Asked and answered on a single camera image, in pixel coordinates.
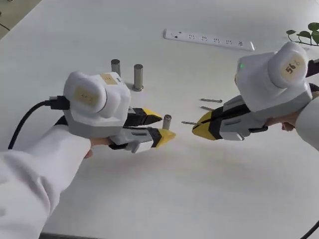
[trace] cable connector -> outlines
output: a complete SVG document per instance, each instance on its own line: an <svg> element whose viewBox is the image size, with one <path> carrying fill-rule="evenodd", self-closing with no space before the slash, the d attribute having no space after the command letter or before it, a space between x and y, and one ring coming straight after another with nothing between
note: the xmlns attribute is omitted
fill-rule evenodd
<svg viewBox="0 0 319 239"><path fill-rule="evenodd" d="M45 101L46 106L50 106L52 110L66 111L70 109L70 102L65 96L50 97L48 101Z"/></svg>

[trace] power strip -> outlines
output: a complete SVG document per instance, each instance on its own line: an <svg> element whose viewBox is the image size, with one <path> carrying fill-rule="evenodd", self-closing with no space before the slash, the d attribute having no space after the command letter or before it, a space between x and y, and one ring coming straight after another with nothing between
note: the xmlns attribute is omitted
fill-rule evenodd
<svg viewBox="0 0 319 239"><path fill-rule="evenodd" d="M164 38L176 41L187 41L205 45L222 46L232 49L245 51L254 51L254 45L251 41L239 41L225 37L212 36L200 33L189 33L183 31L172 31L166 29Z"/></svg>

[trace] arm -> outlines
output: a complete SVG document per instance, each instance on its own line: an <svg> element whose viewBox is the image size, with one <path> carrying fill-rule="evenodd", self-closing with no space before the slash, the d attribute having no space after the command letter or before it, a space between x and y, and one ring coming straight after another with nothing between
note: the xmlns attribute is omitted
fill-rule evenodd
<svg viewBox="0 0 319 239"><path fill-rule="evenodd" d="M37 239L91 148L89 139L54 126L25 152L0 154L0 235Z"/></svg>
<svg viewBox="0 0 319 239"><path fill-rule="evenodd" d="M299 114L296 120L298 135L319 151L319 97L313 99Z"/></svg>

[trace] hand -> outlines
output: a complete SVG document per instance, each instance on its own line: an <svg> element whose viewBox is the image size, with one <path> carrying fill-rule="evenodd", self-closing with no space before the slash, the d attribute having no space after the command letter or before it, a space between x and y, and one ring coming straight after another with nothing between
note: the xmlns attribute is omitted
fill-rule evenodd
<svg viewBox="0 0 319 239"><path fill-rule="evenodd" d="M313 94L313 99L319 97L318 91L312 92L312 94ZM278 118L270 118L267 120L266 126L271 126L277 123L281 123L282 130L292 131L295 128L297 118L301 111L302 109L287 116L278 117Z"/></svg>
<svg viewBox="0 0 319 239"><path fill-rule="evenodd" d="M92 138L91 140L91 149L90 151L86 154L84 158L90 158L93 155L92 148L96 145L110 145L112 141L108 138Z"/></svg>

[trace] metal pin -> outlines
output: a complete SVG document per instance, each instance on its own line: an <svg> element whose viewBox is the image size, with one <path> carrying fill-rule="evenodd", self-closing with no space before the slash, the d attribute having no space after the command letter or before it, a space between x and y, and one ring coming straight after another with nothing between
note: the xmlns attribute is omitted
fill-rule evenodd
<svg viewBox="0 0 319 239"><path fill-rule="evenodd" d="M223 103L223 100L211 100L211 99L200 99L201 101L206 102L216 102L216 103Z"/></svg>
<svg viewBox="0 0 319 239"><path fill-rule="evenodd" d="M169 130L170 127L170 121L171 121L171 116L170 115L165 115L163 119L163 129Z"/></svg>
<svg viewBox="0 0 319 239"><path fill-rule="evenodd" d="M207 111L213 111L214 109L206 106L201 106L202 109L207 110Z"/></svg>
<svg viewBox="0 0 319 239"><path fill-rule="evenodd" d="M181 123L191 124L191 125L201 125L201 123L193 123L193 122L186 122L186 121L182 121Z"/></svg>
<svg viewBox="0 0 319 239"><path fill-rule="evenodd" d="M118 73L118 75L121 77L121 67L120 67L120 60L113 59L111 61L111 70L112 72Z"/></svg>
<svg viewBox="0 0 319 239"><path fill-rule="evenodd" d="M137 64L134 66L134 91L142 91L143 87L143 66L141 64Z"/></svg>

